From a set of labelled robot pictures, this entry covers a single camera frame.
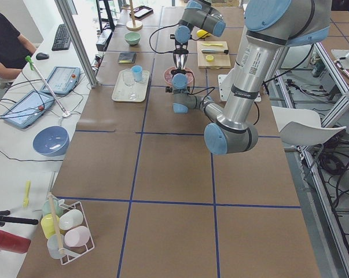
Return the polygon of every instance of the cup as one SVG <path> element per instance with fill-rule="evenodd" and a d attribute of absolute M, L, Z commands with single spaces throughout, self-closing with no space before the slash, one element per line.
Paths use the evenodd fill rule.
<path fill-rule="evenodd" d="M 83 222 L 83 213 L 80 210 L 69 210 L 63 216 L 60 217 L 58 226 L 62 230 L 70 230 L 76 226 L 79 226 Z"/>
<path fill-rule="evenodd" d="M 30 239 L 0 230 L 0 250 L 23 254 L 28 251 L 30 242 Z"/>
<path fill-rule="evenodd" d="M 135 65 L 132 67 L 132 73 L 134 76 L 134 80 L 139 82 L 142 80 L 142 67 L 140 65 Z"/>
<path fill-rule="evenodd" d="M 47 239 L 49 239 L 52 235 L 54 235 L 56 233 L 56 231 L 54 230 L 54 226 L 53 226 L 53 220 L 52 220 L 52 214 L 46 214 L 42 220 L 41 220 L 41 226 L 43 229 L 43 233 L 45 234 L 45 237 Z"/>
<path fill-rule="evenodd" d="M 85 226 L 78 226 L 65 234 L 65 244 L 69 247 L 80 247 L 89 241 L 91 232 Z"/>
<path fill-rule="evenodd" d="M 62 204 L 65 203 L 64 199 L 57 199 L 57 198 L 53 198 L 53 204 L 54 204 L 54 210 L 56 211 L 56 215 L 58 217 L 61 217 L 64 213 L 64 209 L 61 207 Z M 46 216 L 47 214 L 51 213 L 51 208 L 49 205 L 49 201 L 45 201 L 45 203 L 43 204 L 42 207 L 42 215 Z"/>
<path fill-rule="evenodd" d="M 64 246 L 64 236 L 61 235 L 61 239 L 63 240 L 63 246 Z M 61 259 L 63 258 L 66 254 L 64 253 L 63 255 L 58 252 L 58 242 L 57 242 L 57 235 L 54 234 L 47 240 L 47 248 L 48 248 L 48 253 L 50 256 L 54 259 Z"/>

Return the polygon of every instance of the green bowl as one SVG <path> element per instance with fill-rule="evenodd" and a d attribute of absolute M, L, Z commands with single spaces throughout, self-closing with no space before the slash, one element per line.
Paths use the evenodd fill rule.
<path fill-rule="evenodd" d="M 129 45 L 136 45 L 141 39 L 141 35 L 137 32 L 129 32 L 125 34 L 124 39 Z"/>

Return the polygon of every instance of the black tray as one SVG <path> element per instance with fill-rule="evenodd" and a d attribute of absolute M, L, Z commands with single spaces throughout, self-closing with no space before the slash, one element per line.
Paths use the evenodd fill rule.
<path fill-rule="evenodd" d="M 149 8 L 147 6 L 139 6 L 137 8 L 134 8 L 134 17 L 136 19 L 141 19 L 145 16 L 147 16 L 148 14 L 151 14 L 153 13 L 153 9 L 152 8 Z"/>

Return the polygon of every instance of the blue joint cap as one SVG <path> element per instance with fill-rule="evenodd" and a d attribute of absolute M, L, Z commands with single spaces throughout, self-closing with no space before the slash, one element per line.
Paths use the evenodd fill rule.
<path fill-rule="evenodd" d="M 188 1 L 187 3 L 187 6 L 186 6 L 186 9 L 198 9 L 198 10 L 201 10 L 203 7 L 201 6 L 200 3 L 197 3 L 195 1 Z"/>
<path fill-rule="evenodd" d="M 187 82 L 187 76 L 184 74 L 176 74 L 172 79 L 173 87 L 179 90 L 187 88 Z"/>
<path fill-rule="evenodd" d="M 215 36 L 221 36 L 226 28 L 226 23 L 224 21 L 219 21 L 215 24 L 212 34 Z"/>
<path fill-rule="evenodd" d="M 288 40 L 286 46 L 301 46 L 301 45 L 311 45 L 315 42 L 323 41 L 327 36 L 329 35 L 329 26 L 326 28 L 323 28 L 321 30 L 318 30 L 316 32 L 299 36 L 295 39 Z"/>
<path fill-rule="evenodd" d="M 186 43 L 191 38 L 191 31 L 187 26 L 181 25 L 175 30 L 174 35 L 179 43 Z"/>
<path fill-rule="evenodd" d="M 227 153 L 227 140 L 222 129 L 215 123 L 207 125 L 204 131 L 205 144 L 211 153 L 225 155 Z"/>
<path fill-rule="evenodd" d="M 180 103 L 173 103 L 173 111 L 177 114 L 186 114 L 188 112 L 188 107 Z"/>
<path fill-rule="evenodd" d="M 250 31 L 262 31 L 275 24 L 288 10 L 292 0 L 250 1 L 245 11 L 245 25 Z"/>

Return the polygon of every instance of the green clip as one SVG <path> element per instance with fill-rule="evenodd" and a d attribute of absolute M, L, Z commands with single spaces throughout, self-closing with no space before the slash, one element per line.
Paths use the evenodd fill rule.
<path fill-rule="evenodd" d="M 31 60 L 31 57 L 28 55 L 25 57 L 25 60 L 30 64 L 30 69 L 33 71 L 33 61 Z"/>

